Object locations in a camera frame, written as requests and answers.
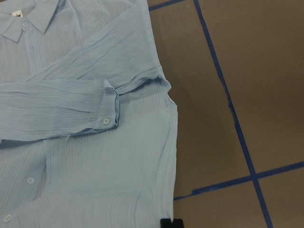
light blue shirt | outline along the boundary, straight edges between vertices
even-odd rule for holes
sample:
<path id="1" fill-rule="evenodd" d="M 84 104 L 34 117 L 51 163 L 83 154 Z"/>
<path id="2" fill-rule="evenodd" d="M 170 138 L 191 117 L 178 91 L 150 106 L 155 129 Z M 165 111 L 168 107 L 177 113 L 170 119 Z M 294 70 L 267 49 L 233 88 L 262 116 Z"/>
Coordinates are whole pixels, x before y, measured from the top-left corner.
<path id="1" fill-rule="evenodd" d="M 173 217 L 177 110 L 145 0 L 2 2 L 0 49 L 0 227 Z"/>

fabric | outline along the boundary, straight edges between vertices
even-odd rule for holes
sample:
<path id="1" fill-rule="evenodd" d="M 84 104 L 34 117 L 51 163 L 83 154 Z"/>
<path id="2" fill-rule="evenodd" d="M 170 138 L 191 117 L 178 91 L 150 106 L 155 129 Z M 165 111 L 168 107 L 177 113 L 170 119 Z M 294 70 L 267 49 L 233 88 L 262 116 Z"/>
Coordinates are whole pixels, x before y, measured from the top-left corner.
<path id="1" fill-rule="evenodd" d="M 177 109 L 145 0 L 1 2 L 0 49 L 0 227 L 173 217 Z"/>

button-up shirt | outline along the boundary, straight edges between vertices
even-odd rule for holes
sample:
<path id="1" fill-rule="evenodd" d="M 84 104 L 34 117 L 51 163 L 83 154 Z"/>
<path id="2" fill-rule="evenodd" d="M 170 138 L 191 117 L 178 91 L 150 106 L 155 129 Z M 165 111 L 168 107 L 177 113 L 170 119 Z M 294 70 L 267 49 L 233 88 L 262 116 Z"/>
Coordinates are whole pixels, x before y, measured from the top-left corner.
<path id="1" fill-rule="evenodd" d="M 145 0 L 1 2 L 0 50 L 0 227 L 172 218 L 177 111 Z"/>

button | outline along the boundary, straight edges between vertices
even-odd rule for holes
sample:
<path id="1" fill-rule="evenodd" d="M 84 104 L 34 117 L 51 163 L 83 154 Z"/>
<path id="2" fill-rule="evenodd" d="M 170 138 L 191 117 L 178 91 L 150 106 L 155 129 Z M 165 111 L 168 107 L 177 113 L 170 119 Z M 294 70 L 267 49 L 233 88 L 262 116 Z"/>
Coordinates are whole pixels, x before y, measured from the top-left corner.
<path id="1" fill-rule="evenodd" d="M 12 215 L 8 214 L 7 216 L 4 217 L 3 221 L 4 222 L 9 222 L 11 220 Z"/>
<path id="2" fill-rule="evenodd" d="M 29 24 L 28 24 L 26 21 L 24 21 L 24 22 L 22 23 L 22 26 L 23 26 L 23 27 L 27 27 L 27 26 L 29 26 Z"/>
<path id="3" fill-rule="evenodd" d="M 105 119 L 104 119 L 104 125 L 108 125 L 109 123 L 110 123 L 110 120 L 107 119 L 107 118 L 105 118 Z"/>
<path id="4" fill-rule="evenodd" d="M 28 183 L 28 184 L 33 184 L 34 181 L 35 181 L 35 179 L 32 178 L 32 177 L 30 177 L 30 178 L 28 178 L 27 183 Z"/>

brown tile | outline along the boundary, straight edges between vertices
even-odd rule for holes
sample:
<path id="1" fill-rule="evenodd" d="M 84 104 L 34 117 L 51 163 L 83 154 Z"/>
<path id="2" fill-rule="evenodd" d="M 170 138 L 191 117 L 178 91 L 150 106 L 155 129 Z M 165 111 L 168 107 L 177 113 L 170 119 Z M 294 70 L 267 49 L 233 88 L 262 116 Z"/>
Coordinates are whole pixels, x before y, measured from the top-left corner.
<path id="1" fill-rule="evenodd" d="M 192 1 L 151 12 L 179 112 L 175 196 L 248 175 L 228 102 Z"/>
<path id="2" fill-rule="evenodd" d="M 257 171 L 303 161 L 303 1 L 200 4 Z"/>
<path id="3" fill-rule="evenodd" d="M 260 179 L 275 228 L 304 227 L 304 169 Z"/>
<path id="4" fill-rule="evenodd" d="M 155 6 L 170 0 L 148 0 L 148 6 Z"/>
<path id="5" fill-rule="evenodd" d="M 174 202 L 186 228 L 266 228 L 252 182 Z"/>

